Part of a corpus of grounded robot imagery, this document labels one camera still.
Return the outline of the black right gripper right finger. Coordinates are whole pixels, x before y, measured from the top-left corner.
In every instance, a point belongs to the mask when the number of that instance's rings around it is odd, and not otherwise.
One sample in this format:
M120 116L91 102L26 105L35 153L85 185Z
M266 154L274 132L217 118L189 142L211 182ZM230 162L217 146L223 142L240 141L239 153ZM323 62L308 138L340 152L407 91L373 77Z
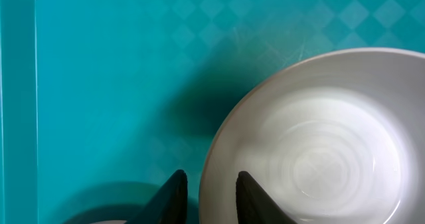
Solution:
M296 224L247 171L236 180L236 210L239 224Z

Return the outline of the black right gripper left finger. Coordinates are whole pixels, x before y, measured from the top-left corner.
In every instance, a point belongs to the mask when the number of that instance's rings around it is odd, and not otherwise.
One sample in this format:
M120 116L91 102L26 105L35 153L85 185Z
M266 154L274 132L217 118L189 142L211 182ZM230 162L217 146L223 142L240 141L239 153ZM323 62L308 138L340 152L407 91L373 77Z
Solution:
M178 169L148 204L125 224L185 224L187 220L187 174Z

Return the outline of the large white plate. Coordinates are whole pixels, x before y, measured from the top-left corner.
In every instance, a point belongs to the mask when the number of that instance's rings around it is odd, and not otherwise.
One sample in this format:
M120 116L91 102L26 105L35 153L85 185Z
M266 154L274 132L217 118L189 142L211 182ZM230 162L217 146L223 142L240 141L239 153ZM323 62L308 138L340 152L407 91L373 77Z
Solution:
M107 221L98 221L90 224L125 224L125 220L107 220Z

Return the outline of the grey-green small bowl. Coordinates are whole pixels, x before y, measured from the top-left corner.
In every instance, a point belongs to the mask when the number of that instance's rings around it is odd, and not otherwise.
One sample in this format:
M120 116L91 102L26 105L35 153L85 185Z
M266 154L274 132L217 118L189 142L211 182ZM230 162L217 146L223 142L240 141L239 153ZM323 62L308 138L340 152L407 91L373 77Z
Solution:
M237 221L241 171L298 223L423 223L424 55L335 51L250 91L212 141L201 223Z

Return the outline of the teal serving tray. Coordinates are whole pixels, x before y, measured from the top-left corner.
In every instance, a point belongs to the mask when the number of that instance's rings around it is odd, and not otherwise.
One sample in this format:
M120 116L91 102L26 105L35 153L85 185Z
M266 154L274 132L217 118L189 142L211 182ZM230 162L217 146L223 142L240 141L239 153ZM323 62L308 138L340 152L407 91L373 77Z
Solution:
M424 0L1 0L1 222L121 223L279 70L424 51Z

